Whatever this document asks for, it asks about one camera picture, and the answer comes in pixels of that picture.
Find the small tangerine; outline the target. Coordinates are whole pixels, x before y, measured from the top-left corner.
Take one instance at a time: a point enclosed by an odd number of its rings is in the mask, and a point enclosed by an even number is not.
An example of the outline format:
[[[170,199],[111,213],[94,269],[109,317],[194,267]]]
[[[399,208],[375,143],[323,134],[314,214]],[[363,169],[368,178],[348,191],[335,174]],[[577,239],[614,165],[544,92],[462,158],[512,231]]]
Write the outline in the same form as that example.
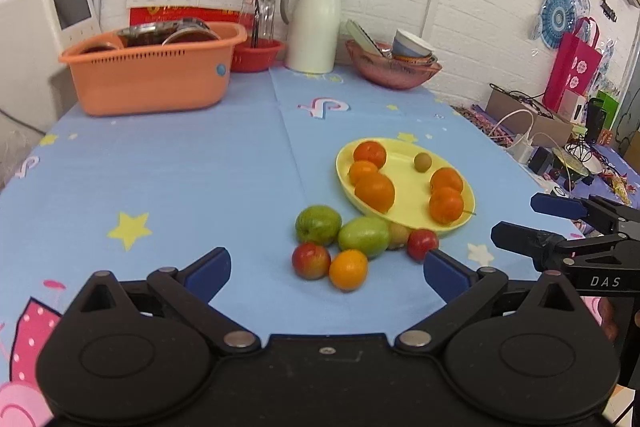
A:
[[[349,167],[348,179],[352,186],[356,186],[362,178],[377,172],[378,166],[373,164],[373,162],[368,160],[356,160]]]

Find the large orange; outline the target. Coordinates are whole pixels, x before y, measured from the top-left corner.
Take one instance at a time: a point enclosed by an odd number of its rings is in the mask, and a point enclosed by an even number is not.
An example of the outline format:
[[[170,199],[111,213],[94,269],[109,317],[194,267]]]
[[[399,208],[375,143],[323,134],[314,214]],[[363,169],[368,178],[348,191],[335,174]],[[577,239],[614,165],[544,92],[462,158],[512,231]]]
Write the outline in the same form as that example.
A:
[[[386,213],[395,202],[395,185],[385,174],[372,172],[356,183],[355,195],[377,212]]]
[[[442,167],[437,169],[431,176],[430,189],[432,192],[440,188],[451,188],[451,190],[461,193],[464,187],[462,176],[452,167]]]

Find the pink shopping bag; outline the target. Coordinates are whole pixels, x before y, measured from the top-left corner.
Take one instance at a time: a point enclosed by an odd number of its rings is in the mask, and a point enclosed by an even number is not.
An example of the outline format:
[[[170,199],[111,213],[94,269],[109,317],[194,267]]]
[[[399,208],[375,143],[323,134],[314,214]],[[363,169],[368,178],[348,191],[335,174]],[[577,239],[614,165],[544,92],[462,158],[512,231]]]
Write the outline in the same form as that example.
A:
[[[591,40],[579,38],[579,31],[584,25],[591,29]],[[542,97],[545,108],[556,113],[565,91],[585,94],[602,60],[602,54],[597,50],[599,37],[599,26],[593,17],[580,18],[574,30],[563,35]]]

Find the green white plate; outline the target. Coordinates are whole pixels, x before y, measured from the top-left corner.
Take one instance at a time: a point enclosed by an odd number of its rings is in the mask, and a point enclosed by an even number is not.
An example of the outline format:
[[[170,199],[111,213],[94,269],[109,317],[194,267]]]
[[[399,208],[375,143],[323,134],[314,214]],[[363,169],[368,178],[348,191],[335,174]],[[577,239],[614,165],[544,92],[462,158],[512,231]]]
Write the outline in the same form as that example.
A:
[[[348,20],[346,22],[346,30],[352,37],[358,46],[363,51],[366,51],[377,56],[384,56],[390,58],[390,49],[385,46],[379,46],[357,22],[354,20]]]

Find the brown kiwi fruit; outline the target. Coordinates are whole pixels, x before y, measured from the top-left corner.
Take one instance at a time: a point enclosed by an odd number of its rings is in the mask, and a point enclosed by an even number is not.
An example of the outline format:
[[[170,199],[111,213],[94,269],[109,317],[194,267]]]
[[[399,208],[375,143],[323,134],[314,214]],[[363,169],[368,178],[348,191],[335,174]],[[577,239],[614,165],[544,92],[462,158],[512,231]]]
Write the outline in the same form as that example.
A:
[[[411,231],[403,225],[390,222],[388,224],[388,234],[390,234],[388,249],[390,251],[397,251],[397,249],[405,248],[407,246],[410,233]]]

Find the white appliance with screen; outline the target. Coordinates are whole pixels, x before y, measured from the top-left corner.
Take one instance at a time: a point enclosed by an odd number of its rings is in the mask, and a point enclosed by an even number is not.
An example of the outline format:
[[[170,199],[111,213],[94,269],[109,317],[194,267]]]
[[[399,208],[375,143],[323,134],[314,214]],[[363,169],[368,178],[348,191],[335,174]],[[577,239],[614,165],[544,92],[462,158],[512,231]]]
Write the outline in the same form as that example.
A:
[[[58,58],[100,32],[93,0],[1,0],[1,109],[51,129],[77,102]]]

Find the brown longan front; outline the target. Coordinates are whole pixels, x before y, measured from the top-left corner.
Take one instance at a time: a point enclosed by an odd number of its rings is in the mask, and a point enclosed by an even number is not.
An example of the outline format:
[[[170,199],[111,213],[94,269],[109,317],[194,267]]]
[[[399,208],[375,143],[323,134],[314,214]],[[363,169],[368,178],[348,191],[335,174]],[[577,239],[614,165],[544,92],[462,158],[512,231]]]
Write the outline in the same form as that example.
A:
[[[433,164],[432,158],[427,153],[419,153],[414,156],[413,166],[417,172],[427,172],[431,169]]]

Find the light green apple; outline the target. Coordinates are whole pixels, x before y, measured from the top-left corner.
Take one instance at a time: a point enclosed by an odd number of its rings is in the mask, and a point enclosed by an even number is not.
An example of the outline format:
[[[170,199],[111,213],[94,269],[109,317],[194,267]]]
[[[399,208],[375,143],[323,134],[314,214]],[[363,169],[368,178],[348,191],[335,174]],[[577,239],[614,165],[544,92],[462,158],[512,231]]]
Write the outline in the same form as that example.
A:
[[[390,230],[387,223],[378,217],[358,217],[341,228],[337,244],[342,251],[356,249],[369,259],[374,259],[390,246]]]

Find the red apple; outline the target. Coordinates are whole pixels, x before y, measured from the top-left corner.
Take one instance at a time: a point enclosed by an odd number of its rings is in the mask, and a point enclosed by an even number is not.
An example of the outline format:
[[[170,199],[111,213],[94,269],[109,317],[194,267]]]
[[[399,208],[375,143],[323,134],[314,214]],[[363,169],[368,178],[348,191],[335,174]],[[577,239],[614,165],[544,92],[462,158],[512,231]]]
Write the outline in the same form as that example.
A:
[[[323,279],[328,275],[330,265],[331,256],[326,247],[308,242],[298,245],[293,251],[292,267],[304,280]]]
[[[413,230],[408,236],[407,253],[415,262],[422,263],[426,255],[438,247],[438,237],[431,230]]]

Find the reddish orange tangerine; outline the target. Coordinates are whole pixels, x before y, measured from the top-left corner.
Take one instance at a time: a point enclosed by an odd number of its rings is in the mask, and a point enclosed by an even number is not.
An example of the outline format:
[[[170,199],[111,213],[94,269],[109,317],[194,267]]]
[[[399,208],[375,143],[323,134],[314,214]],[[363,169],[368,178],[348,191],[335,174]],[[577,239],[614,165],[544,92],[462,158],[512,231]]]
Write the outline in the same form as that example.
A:
[[[376,168],[384,167],[387,159],[385,147],[376,141],[367,140],[360,142],[352,152],[354,161],[369,161]]]

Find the yellow orange citrus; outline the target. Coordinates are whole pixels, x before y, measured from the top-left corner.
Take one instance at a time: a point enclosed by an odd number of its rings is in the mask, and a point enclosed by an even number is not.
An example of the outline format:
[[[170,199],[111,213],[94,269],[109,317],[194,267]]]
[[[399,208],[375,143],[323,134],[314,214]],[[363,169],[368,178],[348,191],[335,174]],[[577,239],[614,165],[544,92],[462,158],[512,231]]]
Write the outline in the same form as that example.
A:
[[[329,279],[340,291],[356,291],[367,280],[369,261],[356,249],[342,251],[331,262]]]

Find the white blue ceramic bowl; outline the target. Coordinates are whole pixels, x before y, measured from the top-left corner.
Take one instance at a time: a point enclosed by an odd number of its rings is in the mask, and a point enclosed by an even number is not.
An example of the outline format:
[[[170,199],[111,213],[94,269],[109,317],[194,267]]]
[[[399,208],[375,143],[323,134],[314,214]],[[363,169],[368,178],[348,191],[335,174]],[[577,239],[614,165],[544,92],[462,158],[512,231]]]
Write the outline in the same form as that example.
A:
[[[392,44],[393,56],[427,58],[433,55],[431,45],[411,32],[397,29]]]

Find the cardboard box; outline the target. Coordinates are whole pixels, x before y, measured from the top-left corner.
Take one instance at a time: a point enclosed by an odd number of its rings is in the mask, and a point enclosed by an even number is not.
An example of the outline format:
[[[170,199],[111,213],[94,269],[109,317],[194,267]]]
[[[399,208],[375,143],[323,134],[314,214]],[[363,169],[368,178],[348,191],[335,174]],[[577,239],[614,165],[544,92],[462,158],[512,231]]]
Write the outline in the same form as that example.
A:
[[[491,86],[485,113],[512,134],[528,134],[533,146],[563,146],[572,133],[571,124],[520,91]]]

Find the dark green mango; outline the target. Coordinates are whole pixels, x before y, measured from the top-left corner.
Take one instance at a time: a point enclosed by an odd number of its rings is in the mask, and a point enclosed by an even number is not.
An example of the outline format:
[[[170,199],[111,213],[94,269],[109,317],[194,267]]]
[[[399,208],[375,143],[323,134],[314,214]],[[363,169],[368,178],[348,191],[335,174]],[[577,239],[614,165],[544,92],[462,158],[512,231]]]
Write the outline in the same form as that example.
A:
[[[326,205],[313,205],[299,213],[295,221],[295,235],[299,243],[330,246],[342,227],[342,217]]]

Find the large orange front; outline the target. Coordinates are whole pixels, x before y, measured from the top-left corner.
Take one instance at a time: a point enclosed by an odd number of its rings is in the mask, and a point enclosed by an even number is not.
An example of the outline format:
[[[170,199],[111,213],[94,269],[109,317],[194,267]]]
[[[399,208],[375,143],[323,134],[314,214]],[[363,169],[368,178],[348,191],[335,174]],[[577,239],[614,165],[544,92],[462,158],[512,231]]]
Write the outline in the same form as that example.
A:
[[[377,212],[386,213],[395,202],[395,185],[385,174],[372,172],[356,183],[355,195]]]

